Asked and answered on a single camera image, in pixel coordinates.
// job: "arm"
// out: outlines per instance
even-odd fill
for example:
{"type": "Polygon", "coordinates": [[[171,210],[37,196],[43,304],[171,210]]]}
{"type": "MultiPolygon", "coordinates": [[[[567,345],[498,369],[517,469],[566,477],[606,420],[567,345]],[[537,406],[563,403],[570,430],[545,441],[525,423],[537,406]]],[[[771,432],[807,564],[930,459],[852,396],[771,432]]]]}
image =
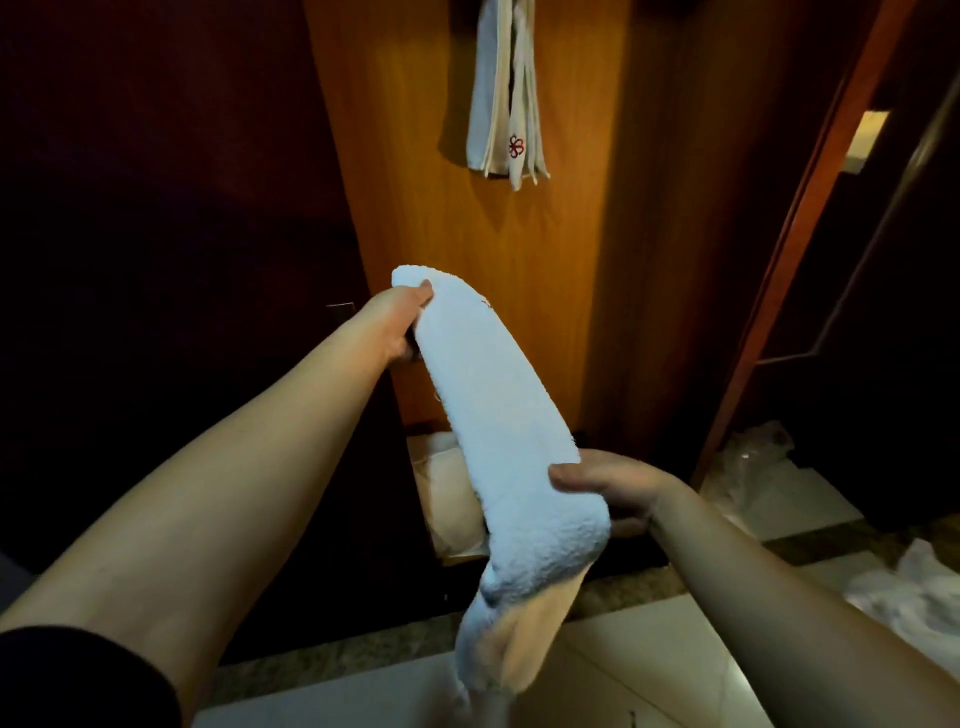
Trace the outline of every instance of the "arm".
{"type": "Polygon", "coordinates": [[[672,475],[599,450],[551,466],[561,490],[600,493],[649,524],[777,725],[947,726],[960,685],[882,625],[723,519],[672,475]]]}
{"type": "Polygon", "coordinates": [[[431,295],[426,283],[371,299],[289,374],[120,498],[0,618],[0,630],[59,624],[108,637],[163,672],[189,718],[431,295]]]}

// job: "black sleeve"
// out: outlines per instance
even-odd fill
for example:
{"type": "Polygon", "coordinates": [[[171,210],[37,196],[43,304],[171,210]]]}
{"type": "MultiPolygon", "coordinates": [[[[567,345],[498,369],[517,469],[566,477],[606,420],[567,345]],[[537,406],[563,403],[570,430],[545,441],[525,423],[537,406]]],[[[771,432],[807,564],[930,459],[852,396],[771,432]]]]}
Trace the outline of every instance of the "black sleeve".
{"type": "Polygon", "coordinates": [[[0,633],[0,723],[180,728],[173,686],[126,647],[73,627],[0,633]]]}

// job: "hand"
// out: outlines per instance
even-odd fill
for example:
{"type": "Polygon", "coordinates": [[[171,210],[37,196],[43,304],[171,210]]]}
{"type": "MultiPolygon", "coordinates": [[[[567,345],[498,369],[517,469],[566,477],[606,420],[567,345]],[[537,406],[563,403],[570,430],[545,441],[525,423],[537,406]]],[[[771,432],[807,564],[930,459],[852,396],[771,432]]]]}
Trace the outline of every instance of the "hand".
{"type": "Polygon", "coordinates": [[[646,531],[666,493],[686,485],[639,460],[598,449],[580,450],[579,463],[551,465],[553,487],[567,493],[599,493],[610,506],[614,537],[646,531]]]}
{"type": "Polygon", "coordinates": [[[380,291],[367,301],[355,320],[370,327],[372,335],[382,342],[387,364],[409,361],[414,356],[408,338],[410,327],[420,316],[422,308],[433,298],[433,286],[425,280],[414,288],[397,285],[380,291]]]}

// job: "hanging towel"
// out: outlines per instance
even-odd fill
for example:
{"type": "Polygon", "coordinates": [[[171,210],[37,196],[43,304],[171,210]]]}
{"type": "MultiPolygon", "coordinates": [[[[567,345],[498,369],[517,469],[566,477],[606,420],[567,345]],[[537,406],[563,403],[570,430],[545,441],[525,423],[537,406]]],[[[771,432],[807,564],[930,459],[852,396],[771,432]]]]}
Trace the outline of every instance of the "hanging towel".
{"type": "Polygon", "coordinates": [[[547,466],[580,455],[556,405],[490,304],[462,280],[400,266],[394,285],[428,279],[414,334],[490,531],[490,561],[457,635],[471,690],[517,693],[537,675],[584,574],[610,536],[606,502],[558,493],[547,466]]]}
{"type": "Polygon", "coordinates": [[[484,0],[477,23],[477,58],[467,133],[470,169],[522,178],[549,177],[540,138],[534,67],[535,0],[484,0]]]}

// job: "right hand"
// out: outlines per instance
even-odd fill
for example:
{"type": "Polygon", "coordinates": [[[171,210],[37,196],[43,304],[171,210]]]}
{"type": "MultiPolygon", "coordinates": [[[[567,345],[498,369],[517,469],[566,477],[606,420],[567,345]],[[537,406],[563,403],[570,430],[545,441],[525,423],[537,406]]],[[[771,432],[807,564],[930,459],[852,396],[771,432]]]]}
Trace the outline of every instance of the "right hand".
{"type": "Polygon", "coordinates": [[[566,493],[599,493],[610,507],[614,537],[637,536],[650,525],[666,494],[686,485],[652,465],[598,449],[580,450],[579,463],[551,465],[553,487],[566,493]]]}

